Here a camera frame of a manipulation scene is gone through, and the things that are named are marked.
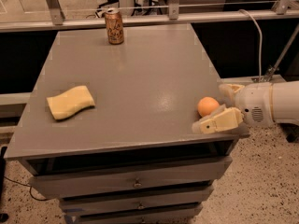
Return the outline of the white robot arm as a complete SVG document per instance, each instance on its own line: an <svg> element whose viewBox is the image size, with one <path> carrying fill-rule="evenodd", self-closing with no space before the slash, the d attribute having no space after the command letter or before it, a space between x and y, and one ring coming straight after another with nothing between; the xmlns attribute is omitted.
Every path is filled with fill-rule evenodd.
<svg viewBox="0 0 299 224"><path fill-rule="evenodd" d="M220 133L241 123L259 127L299 125L299 81L221 84L219 90L225 103L196 121L192 125L194 133Z"/></svg>

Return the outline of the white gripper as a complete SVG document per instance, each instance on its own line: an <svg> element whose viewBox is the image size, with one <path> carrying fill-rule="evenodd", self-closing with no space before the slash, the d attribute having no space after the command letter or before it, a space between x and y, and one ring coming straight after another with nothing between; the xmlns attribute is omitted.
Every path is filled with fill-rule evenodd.
<svg viewBox="0 0 299 224"><path fill-rule="evenodd" d="M237 108L221 105L210 115L196 121L192 125L192 131L201 134L229 131L243 122L243 116L244 121L250 126L272 126L272 90L272 84L269 82L252 83L248 86L220 84L219 91L224 103L235 104Z"/></svg>

